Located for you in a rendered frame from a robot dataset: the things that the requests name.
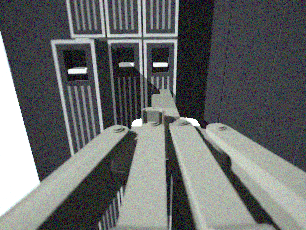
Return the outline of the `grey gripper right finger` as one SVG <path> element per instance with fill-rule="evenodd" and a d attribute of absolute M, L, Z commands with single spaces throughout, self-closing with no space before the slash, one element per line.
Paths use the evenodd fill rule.
<path fill-rule="evenodd" d="M 160 90 L 184 230 L 306 230 L 306 172 L 227 125 L 180 117 Z"/>

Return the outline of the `black server rack frame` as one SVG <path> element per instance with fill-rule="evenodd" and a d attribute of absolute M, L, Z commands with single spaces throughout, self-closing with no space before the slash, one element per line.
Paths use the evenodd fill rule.
<path fill-rule="evenodd" d="M 39 183 L 71 158 L 51 39 L 66 0 L 0 0 L 0 34 Z M 179 0 L 176 108 L 306 172 L 306 0 Z"/>

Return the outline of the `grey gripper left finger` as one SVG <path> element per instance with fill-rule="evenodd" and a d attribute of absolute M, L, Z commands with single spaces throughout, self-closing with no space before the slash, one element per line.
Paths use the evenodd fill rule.
<path fill-rule="evenodd" d="M 116 227 L 168 230 L 160 89 L 132 127 L 106 128 L 0 216 L 0 230 L 95 230 L 128 177 Z"/>

